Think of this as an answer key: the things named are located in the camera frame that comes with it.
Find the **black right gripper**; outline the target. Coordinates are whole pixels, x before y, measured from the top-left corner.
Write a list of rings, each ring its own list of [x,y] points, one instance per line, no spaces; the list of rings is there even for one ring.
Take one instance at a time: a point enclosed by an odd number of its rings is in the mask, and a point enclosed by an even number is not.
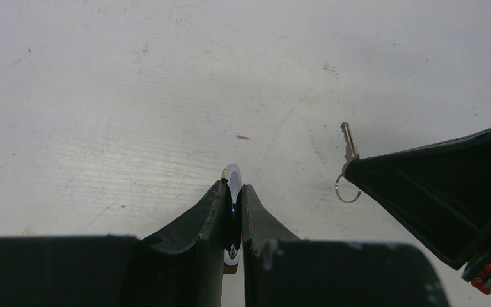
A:
[[[491,128],[356,159],[345,178],[378,202],[462,279],[491,294]]]

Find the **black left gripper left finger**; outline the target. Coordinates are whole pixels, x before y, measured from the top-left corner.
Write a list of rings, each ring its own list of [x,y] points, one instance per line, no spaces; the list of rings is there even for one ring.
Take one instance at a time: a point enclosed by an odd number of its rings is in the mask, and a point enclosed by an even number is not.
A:
[[[0,237],[0,306],[219,306],[227,185],[134,236]]]

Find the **large brass padlock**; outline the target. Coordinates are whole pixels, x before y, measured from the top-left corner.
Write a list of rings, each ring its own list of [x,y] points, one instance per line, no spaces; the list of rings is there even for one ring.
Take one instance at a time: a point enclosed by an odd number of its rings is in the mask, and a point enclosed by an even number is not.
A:
[[[224,215],[224,267],[223,274],[237,271],[242,245],[242,179],[240,168],[229,164],[222,172],[226,184]]]

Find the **large padlock silver key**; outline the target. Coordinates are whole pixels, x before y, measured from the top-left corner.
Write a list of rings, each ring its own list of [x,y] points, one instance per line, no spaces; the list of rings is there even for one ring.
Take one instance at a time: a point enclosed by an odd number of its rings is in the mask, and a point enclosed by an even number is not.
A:
[[[345,139],[345,163],[342,166],[341,173],[338,175],[334,183],[334,192],[339,201],[343,203],[353,203],[360,198],[362,194],[362,190],[358,189],[356,196],[352,200],[345,200],[340,194],[339,183],[341,179],[345,179],[345,171],[347,167],[350,165],[350,163],[353,162],[354,160],[358,160],[360,158],[360,155],[357,153],[356,147],[354,145],[354,140],[352,137],[349,123],[342,122],[340,128],[342,130]]]

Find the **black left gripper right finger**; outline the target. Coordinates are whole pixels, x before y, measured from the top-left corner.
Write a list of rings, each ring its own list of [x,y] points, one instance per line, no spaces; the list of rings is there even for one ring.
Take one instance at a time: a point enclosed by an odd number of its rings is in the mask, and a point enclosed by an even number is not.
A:
[[[393,242],[303,240],[242,188],[247,306],[448,306],[418,248]]]

